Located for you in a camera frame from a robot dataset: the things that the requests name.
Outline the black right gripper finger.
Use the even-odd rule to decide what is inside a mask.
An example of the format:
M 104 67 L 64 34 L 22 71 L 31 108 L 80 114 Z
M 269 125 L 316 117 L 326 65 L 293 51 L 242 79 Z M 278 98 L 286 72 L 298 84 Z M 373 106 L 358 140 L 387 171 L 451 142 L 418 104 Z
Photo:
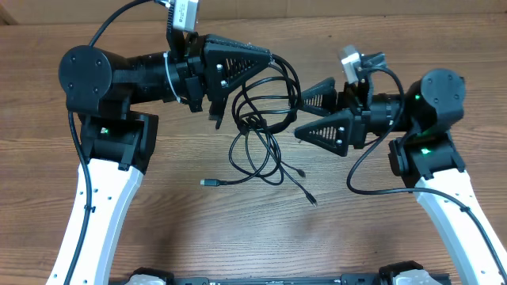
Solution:
M 349 109 L 305 124 L 295 129 L 295 137 L 345 157 L 348 153 L 353 114 Z
M 316 116 L 329 116 L 337 111 L 335 79 L 326 78 L 302 92 L 301 110 Z

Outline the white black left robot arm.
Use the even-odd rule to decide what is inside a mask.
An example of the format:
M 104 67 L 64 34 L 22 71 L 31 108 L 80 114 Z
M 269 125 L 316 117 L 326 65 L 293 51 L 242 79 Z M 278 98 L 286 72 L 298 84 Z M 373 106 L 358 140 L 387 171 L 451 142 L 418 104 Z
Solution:
M 223 118 L 227 97 L 272 61 L 263 47 L 191 34 L 168 51 L 131 58 L 81 45 L 59 64 L 78 185 L 50 284 L 106 284 L 128 208 L 154 153 L 158 117 L 132 111 L 151 101 L 176 101 Z

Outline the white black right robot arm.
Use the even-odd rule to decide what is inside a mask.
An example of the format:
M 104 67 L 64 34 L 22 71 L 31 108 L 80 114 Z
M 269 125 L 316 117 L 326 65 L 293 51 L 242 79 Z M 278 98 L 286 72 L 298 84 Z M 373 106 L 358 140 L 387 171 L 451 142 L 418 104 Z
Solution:
M 371 73 L 360 72 L 342 91 L 332 78 L 304 91 L 302 110 L 317 119 L 298 127 L 296 138 L 342 157 L 352 148 L 369 155 L 387 141 L 392 173 L 428 213 L 463 283 L 505 283 L 505 248 L 482 212 L 450 132 L 463 118 L 464 79 L 435 69 L 408 90 L 377 94 Z

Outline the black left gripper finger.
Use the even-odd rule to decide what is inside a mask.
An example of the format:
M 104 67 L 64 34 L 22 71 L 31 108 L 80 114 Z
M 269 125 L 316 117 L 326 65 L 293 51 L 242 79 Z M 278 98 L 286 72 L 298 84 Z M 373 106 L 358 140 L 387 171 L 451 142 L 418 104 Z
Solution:
M 273 60 L 269 50 L 245 44 L 207 42 L 204 79 L 210 101 L 221 101 Z
M 206 36 L 204 52 L 209 53 L 212 51 L 225 52 L 227 54 L 239 53 L 245 55 L 271 55 L 269 49 L 209 34 Z

